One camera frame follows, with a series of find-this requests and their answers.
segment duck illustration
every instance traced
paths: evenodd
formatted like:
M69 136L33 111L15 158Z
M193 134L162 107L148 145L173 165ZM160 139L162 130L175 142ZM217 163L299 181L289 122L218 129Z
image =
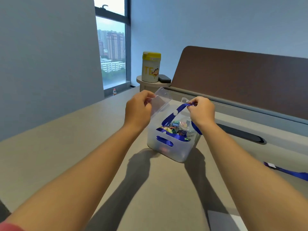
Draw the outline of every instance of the duck illustration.
M159 69L158 67L156 67L156 69L153 72L151 72L151 74L157 76L158 72L159 72Z

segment white building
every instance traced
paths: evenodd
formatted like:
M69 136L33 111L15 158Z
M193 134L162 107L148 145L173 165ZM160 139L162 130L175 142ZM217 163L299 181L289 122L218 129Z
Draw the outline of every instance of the white building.
M125 62L112 62L106 58L100 59L100 65L103 71L109 73L111 71L118 71L122 68L126 69Z

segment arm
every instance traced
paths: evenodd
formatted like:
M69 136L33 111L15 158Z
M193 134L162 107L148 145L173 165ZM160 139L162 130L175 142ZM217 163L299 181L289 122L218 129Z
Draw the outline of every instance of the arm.
M127 102L123 127L79 163L46 184L6 222L25 231L82 230L117 173L131 144L150 122L146 90Z
M249 155L214 119L215 107L196 97L188 107L248 230L307 230L308 201L288 182Z

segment yellow and white canister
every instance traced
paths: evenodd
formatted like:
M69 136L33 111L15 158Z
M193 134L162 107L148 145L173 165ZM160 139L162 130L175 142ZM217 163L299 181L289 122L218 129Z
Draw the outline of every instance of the yellow and white canister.
M145 82L157 82L159 67L160 67L160 53L143 52L142 56L142 75L141 79Z

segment sky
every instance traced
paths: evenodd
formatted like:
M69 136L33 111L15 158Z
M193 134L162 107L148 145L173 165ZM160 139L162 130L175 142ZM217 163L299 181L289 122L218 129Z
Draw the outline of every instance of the sky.
M94 5L96 7L102 7L104 4L108 5L108 7L105 7L106 10L125 15L124 0L94 0ZM125 32L124 23L119 23L110 19L96 17L96 25L97 29L100 30Z

